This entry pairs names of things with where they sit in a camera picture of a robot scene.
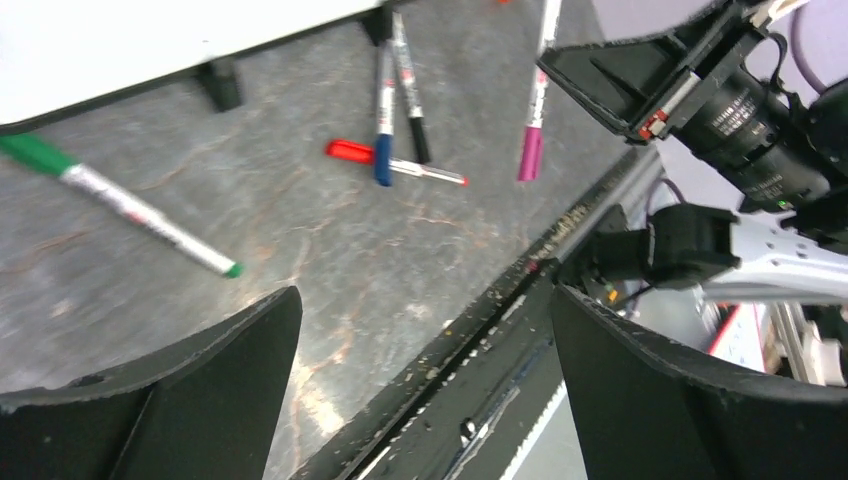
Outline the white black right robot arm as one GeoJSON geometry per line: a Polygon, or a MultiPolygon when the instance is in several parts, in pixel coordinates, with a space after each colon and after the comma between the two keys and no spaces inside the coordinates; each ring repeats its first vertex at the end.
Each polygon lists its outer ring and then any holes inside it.
{"type": "Polygon", "coordinates": [[[771,24],[798,1],[717,1],[638,39],[549,47],[539,68],[631,145],[673,137],[741,192],[736,211],[682,202],[640,229],[595,226],[565,258],[559,285],[621,308],[617,282],[700,285],[727,299],[847,294],[847,85],[810,105],[749,54],[787,40],[771,24]]]}

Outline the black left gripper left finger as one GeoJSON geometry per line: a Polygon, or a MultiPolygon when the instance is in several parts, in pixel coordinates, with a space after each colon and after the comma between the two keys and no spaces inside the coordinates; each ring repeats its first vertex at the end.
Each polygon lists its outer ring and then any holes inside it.
{"type": "Polygon", "coordinates": [[[5,479],[259,479],[302,323],[297,288],[136,360],[1,397],[5,479]]]}

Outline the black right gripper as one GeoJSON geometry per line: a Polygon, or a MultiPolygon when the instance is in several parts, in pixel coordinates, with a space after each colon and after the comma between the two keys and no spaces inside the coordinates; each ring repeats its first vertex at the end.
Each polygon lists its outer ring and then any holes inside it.
{"type": "Polygon", "coordinates": [[[841,153],[815,144],[808,110],[746,57],[785,39],[755,23],[752,1],[715,1],[641,38],[550,47],[539,68],[593,119],[630,144],[674,137],[741,191],[779,213],[847,183],[841,153]]]}

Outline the pink whiteboard marker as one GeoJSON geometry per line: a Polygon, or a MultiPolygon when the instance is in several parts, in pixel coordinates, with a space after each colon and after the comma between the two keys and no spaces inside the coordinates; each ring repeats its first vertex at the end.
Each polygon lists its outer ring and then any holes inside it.
{"type": "MultiPolygon", "coordinates": [[[[552,47],[555,43],[561,5],[561,0],[546,0],[544,2],[535,59],[538,59],[547,48],[552,47]]],[[[519,182],[535,180],[541,165],[543,156],[544,103],[548,85],[548,76],[537,65],[534,65],[528,117],[525,123],[521,161],[517,175],[519,182]]]]}

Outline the white whiteboard black frame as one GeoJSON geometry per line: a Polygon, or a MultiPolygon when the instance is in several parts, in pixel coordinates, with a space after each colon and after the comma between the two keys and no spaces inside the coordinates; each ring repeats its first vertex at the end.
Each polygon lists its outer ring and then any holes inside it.
{"type": "Polygon", "coordinates": [[[1,132],[377,7],[375,1],[4,1],[1,132]]]}

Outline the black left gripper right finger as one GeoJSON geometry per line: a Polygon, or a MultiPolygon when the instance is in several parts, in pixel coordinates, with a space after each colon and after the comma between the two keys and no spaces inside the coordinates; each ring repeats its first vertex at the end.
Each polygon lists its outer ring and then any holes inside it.
{"type": "Polygon", "coordinates": [[[847,393],[767,375],[559,286],[551,320],[592,479],[843,479],[847,393]]]}

